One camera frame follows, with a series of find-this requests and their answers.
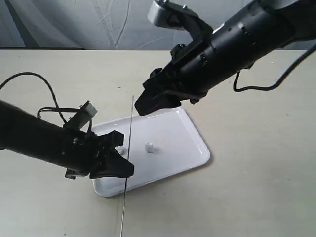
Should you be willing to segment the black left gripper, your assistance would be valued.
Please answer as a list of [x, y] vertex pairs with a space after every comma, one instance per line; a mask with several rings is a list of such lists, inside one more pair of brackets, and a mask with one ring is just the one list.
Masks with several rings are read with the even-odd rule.
[[71, 160], [66, 168], [65, 177], [76, 179], [89, 176], [90, 179], [104, 177], [129, 178], [134, 174], [134, 165], [118, 153], [115, 147], [122, 146], [124, 134], [111, 131], [98, 136], [92, 132], [91, 123], [88, 131], [83, 132], [68, 123], [63, 128], [72, 137], [62, 154]]

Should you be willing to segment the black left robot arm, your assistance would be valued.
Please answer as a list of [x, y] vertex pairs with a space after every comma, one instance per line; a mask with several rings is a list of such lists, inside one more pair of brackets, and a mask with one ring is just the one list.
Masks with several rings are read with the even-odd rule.
[[87, 101], [63, 127], [41, 120], [7, 102], [0, 103], [0, 148], [8, 149], [63, 168], [66, 178], [89, 176], [129, 178], [134, 166], [118, 153], [124, 134], [112, 131], [97, 136], [81, 129], [92, 122], [97, 110]]

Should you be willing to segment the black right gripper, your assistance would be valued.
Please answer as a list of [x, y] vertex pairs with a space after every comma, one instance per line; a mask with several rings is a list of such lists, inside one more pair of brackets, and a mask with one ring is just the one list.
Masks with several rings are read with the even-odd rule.
[[176, 108], [184, 100], [195, 104], [205, 97], [210, 90], [209, 48], [209, 43], [176, 45], [170, 62], [154, 69], [143, 83], [144, 91], [134, 103], [138, 114]]

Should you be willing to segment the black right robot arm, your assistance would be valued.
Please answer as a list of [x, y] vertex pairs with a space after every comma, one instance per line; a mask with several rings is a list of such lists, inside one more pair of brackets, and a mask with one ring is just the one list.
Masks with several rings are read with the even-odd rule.
[[289, 44], [316, 37], [313, 0], [253, 0], [217, 29], [184, 5], [153, 1], [149, 21], [187, 31], [192, 41], [171, 50], [171, 61], [154, 69], [135, 102], [139, 115], [195, 104], [209, 90], [258, 59]]

